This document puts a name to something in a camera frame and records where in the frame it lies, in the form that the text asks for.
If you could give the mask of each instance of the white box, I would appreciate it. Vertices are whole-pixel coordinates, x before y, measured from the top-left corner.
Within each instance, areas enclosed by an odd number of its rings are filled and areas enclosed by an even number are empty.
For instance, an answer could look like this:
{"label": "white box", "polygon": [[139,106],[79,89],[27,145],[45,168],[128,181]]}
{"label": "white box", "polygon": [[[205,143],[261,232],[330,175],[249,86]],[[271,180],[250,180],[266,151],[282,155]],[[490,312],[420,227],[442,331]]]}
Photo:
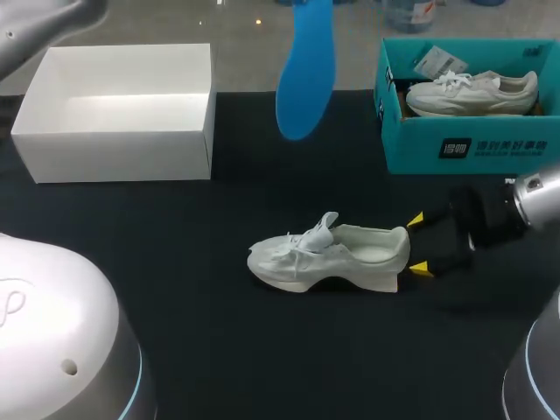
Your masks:
{"label": "white box", "polygon": [[12,129],[37,183],[210,179],[209,44],[48,50]]}

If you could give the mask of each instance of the black mat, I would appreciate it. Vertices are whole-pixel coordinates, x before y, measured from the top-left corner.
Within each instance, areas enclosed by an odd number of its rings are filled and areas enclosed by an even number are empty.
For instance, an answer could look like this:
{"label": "black mat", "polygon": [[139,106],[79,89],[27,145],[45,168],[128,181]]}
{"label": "black mat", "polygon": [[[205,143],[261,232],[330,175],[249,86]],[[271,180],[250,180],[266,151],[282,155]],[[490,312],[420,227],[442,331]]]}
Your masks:
{"label": "black mat", "polygon": [[371,92],[336,93],[301,143],[280,139],[273,94],[220,94],[214,181],[106,185],[34,185],[4,141],[1,230],[106,273],[150,358],[161,420],[501,419],[508,361],[560,280],[558,232],[481,253],[470,274],[405,279],[396,295],[337,280],[292,295],[246,268],[252,243],[325,211],[390,228],[450,186],[501,182],[391,177],[376,133]]}

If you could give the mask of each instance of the paper tag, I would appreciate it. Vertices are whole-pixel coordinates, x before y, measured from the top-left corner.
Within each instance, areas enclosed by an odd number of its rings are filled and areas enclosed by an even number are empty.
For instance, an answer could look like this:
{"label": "paper tag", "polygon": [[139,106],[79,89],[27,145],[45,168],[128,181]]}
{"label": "paper tag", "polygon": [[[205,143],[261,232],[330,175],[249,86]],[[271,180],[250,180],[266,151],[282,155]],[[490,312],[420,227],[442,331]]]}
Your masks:
{"label": "paper tag", "polygon": [[429,24],[436,16],[436,0],[425,3],[415,3],[412,11],[413,25]]}
{"label": "paper tag", "polygon": [[455,74],[463,73],[467,67],[468,64],[463,60],[433,46],[414,67],[414,71],[434,81],[450,70]]}

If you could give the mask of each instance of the plastic bottle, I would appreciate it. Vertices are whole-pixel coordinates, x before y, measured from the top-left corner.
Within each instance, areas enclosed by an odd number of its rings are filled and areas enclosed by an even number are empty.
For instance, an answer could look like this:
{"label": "plastic bottle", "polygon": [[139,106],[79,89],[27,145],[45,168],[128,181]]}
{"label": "plastic bottle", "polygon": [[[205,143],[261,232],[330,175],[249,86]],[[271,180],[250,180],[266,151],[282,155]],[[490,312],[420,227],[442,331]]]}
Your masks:
{"label": "plastic bottle", "polygon": [[436,16],[436,0],[382,0],[387,22],[401,32],[428,30]]}

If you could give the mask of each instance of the white sneaker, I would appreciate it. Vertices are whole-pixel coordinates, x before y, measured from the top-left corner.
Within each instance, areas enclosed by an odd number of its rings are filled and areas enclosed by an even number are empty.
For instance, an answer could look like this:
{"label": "white sneaker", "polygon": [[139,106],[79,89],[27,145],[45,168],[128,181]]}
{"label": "white sneaker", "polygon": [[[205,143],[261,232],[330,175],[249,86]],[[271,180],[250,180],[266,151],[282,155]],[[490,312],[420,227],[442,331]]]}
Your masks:
{"label": "white sneaker", "polygon": [[397,291],[396,276],[409,260],[409,235],[393,230],[340,225],[327,213],[304,234],[287,234],[258,242],[247,264],[266,284],[284,291],[308,291],[327,277],[344,277],[362,289]]}
{"label": "white sneaker", "polygon": [[449,72],[411,87],[406,102],[419,116],[525,115],[538,92],[535,72],[520,79],[494,72],[474,77]]}

